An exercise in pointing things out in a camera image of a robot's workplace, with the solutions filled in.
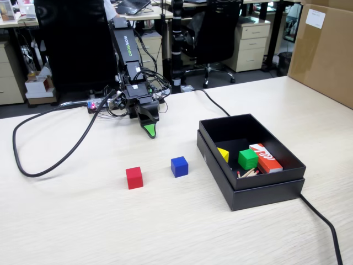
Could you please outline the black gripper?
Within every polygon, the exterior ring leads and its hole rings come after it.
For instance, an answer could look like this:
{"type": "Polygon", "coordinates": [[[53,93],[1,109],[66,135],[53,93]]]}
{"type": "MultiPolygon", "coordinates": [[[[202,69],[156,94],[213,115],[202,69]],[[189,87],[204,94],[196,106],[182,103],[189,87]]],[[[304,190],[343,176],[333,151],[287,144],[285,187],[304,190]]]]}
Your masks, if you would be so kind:
{"type": "Polygon", "coordinates": [[[159,101],[147,91],[146,83],[127,85],[124,90],[126,109],[131,119],[138,117],[141,128],[154,139],[159,121],[159,101]]]}

